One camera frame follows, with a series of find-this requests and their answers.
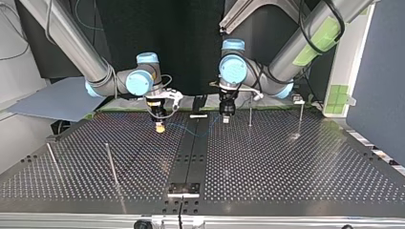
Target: gray wall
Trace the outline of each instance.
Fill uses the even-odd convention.
[[[376,4],[348,124],[405,165],[405,1]]]

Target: metal frame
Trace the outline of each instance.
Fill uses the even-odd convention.
[[[265,5],[274,5],[298,23],[299,7],[294,0],[237,0],[220,23],[221,32],[231,34],[254,11]]]
[[[80,215],[80,214],[0,214],[0,228],[133,228],[137,220],[150,220],[154,228],[179,228],[176,216]],[[405,219],[371,218],[247,218],[247,217],[181,217],[186,228],[325,228],[336,229],[350,224],[354,228],[403,228]]]

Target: white bracket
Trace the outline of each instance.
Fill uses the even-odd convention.
[[[229,86],[223,85],[223,84],[221,84],[221,83],[220,83],[220,85],[217,85],[217,84],[215,84],[215,83],[210,83],[209,85],[210,85],[210,86],[213,86],[213,87],[219,87],[219,88],[221,88],[221,89],[228,90],[228,91],[232,91],[232,90],[235,91],[235,90],[237,89],[237,88],[235,88],[235,87],[229,87]],[[265,97],[265,95],[262,94],[262,93],[260,93],[259,90],[256,90],[256,89],[254,89],[254,88],[247,87],[246,85],[242,85],[242,86],[239,88],[239,92],[252,92],[252,93],[255,93],[256,95],[253,97],[253,100],[255,100],[255,101],[258,101],[258,100],[260,100],[260,99],[262,99],[262,98]]]
[[[179,109],[180,101],[183,99],[183,95],[181,92],[176,91],[174,89],[164,89],[163,92],[156,95],[147,95],[148,98],[166,98],[173,100],[173,111]]]

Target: end effector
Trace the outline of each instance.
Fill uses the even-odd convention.
[[[165,131],[164,120],[179,109],[183,95],[174,89],[166,88],[172,78],[170,75],[160,74],[160,62],[155,53],[139,54],[137,64],[138,66],[134,70],[118,73],[117,90],[119,93],[127,92],[135,96],[143,96],[152,121],[156,123],[157,132],[163,133]],[[170,78],[169,82],[164,85],[163,76]],[[90,95],[99,96],[95,88],[90,87],[88,83],[86,83],[86,88]],[[166,99],[173,100],[171,114],[167,114],[164,108]]]
[[[235,100],[239,92],[256,94],[254,100],[264,97],[261,91],[245,85],[248,72],[253,68],[244,57],[245,42],[239,39],[227,39],[223,42],[222,60],[220,63],[220,115],[224,123],[236,113]]]

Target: green tape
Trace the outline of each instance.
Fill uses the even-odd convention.
[[[348,102],[348,92],[349,86],[347,85],[330,85],[330,94],[328,96],[325,113],[341,115]]]
[[[336,42],[334,39],[340,32],[340,26],[336,19],[328,17],[319,30],[311,38],[312,43],[321,51],[328,51]],[[309,44],[295,58],[294,65],[307,66],[319,53],[313,50]]]

